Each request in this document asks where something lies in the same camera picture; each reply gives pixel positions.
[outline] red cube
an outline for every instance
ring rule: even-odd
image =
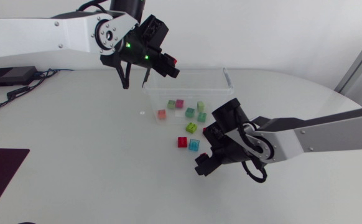
[[[179,147],[188,147],[187,137],[179,137]]]
[[[175,107],[176,108],[183,108],[183,100],[177,100],[175,102]]]
[[[166,119],[166,110],[159,110],[158,112],[157,112],[157,117],[159,118],[159,119]]]

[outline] pink cube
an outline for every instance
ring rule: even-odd
[[[166,119],[166,110],[159,110],[159,111],[157,112],[157,117],[158,117],[159,119]]]
[[[183,100],[177,100],[175,102],[175,107],[176,108],[183,108]]]

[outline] black power adapter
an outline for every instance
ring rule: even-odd
[[[0,86],[29,85],[36,72],[34,66],[0,68]]]

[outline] translucent block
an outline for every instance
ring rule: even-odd
[[[207,116],[206,113],[199,113],[199,115],[198,115],[198,121],[199,121],[199,122],[206,122],[206,116]]]
[[[187,137],[179,137],[179,147],[188,147]]]
[[[188,108],[185,112],[185,116],[187,118],[193,118],[194,115],[195,115],[195,109]]]
[[[169,102],[167,103],[167,108],[175,109],[175,100],[169,100]]]
[[[159,119],[166,119],[166,110],[159,110],[158,112],[157,112],[157,117],[159,118]]]
[[[205,110],[205,104],[202,101],[198,101],[198,111],[203,112]]]
[[[175,102],[175,107],[176,108],[183,108],[183,100],[177,100]]]
[[[199,150],[199,140],[191,139],[189,140],[189,150],[198,151]]]

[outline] green cube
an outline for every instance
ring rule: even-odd
[[[198,101],[198,111],[203,112],[205,110],[205,104],[202,101]]]
[[[167,108],[175,109],[175,100],[169,100],[169,102],[167,103]]]
[[[199,113],[199,115],[198,115],[198,121],[199,121],[199,122],[206,122],[206,116],[207,116],[206,113]]]
[[[195,115],[195,109],[188,108],[185,112],[185,116],[188,118],[193,118],[194,115]]]
[[[193,123],[189,123],[186,130],[189,132],[189,133],[194,133],[196,130],[198,129],[198,126],[196,124],[193,124]]]

